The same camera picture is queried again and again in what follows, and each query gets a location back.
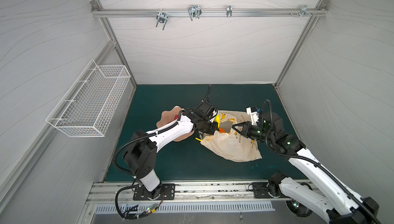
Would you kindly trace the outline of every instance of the green mat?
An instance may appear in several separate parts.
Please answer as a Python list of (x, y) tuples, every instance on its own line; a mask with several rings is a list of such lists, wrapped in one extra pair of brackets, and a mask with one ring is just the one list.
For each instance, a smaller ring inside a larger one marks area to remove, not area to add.
[[(138, 130), (149, 131), (156, 128), (156, 122), (164, 110), (178, 105), (190, 108), (204, 98), (208, 85), (138, 85), (127, 114), (116, 148), (130, 140)], [(260, 108), (265, 99), (271, 100), (273, 112), (283, 118), (287, 133), (295, 134), (273, 85), (213, 85), (210, 103), (219, 110), (244, 111), (250, 106)], [(198, 134), (179, 142), (171, 142), (157, 154), (155, 171), (162, 181), (171, 180), (237, 180), (268, 179), (281, 171), (294, 179), (306, 177), (287, 160), (259, 144), (262, 159), (250, 162), (233, 162), (217, 156), (195, 139)], [(127, 168), (118, 157), (118, 164)], [(131, 182), (131, 175), (110, 166), (106, 182)]]

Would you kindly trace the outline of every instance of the gray wall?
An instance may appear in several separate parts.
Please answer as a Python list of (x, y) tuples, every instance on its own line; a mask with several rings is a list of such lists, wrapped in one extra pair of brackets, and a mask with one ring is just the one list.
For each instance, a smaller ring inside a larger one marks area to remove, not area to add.
[(330, 0), (328, 9), (279, 91), (300, 139), (392, 223), (394, 0)]
[[(81, 71), (109, 41), (89, 0), (0, 0), (0, 185)], [(119, 64), (112, 52), (106, 64)], [(101, 180), (130, 103), (129, 84), (104, 138), (62, 133), (0, 223), (75, 223)]]

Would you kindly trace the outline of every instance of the white wire basket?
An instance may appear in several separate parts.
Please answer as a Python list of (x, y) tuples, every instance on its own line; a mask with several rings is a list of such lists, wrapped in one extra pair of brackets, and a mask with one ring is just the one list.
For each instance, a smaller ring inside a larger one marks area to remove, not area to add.
[[(130, 79), (124, 65), (98, 66), (92, 62), (95, 67), (85, 68), (47, 118), (69, 137), (104, 137)], [(80, 80), (83, 74), (87, 77)]]

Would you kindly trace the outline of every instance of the beige plastic bag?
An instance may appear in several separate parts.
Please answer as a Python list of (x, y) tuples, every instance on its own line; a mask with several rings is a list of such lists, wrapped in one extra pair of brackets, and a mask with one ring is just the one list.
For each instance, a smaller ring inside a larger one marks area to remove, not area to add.
[(240, 111), (219, 111), (219, 117), (220, 128), (223, 128), (225, 133), (215, 131), (214, 135), (206, 135), (201, 144), (216, 155), (234, 162), (260, 159), (257, 142), (241, 136), (231, 128), (233, 124), (250, 121), (250, 116)]

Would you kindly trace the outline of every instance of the black mounting plate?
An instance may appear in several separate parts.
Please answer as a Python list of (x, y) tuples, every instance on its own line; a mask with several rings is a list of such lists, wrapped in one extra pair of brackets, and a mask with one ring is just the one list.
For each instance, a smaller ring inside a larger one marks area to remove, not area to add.
[[(254, 198), (272, 198), (268, 194), (266, 189), (268, 182), (252, 182), (253, 197)], [(279, 198), (288, 198), (287, 196), (281, 195)]]
[[(163, 184), (161, 187), (161, 191), (164, 192), (164, 200), (174, 200), (175, 197), (175, 184)], [(155, 201), (161, 200), (162, 198), (162, 193), (160, 193), (159, 197), (157, 199), (154, 199)], [(133, 196), (134, 201), (141, 201), (141, 200), (151, 200), (148, 198), (148, 194), (146, 192), (145, 187), (137, 187), (135, 188), (134, 196)]]

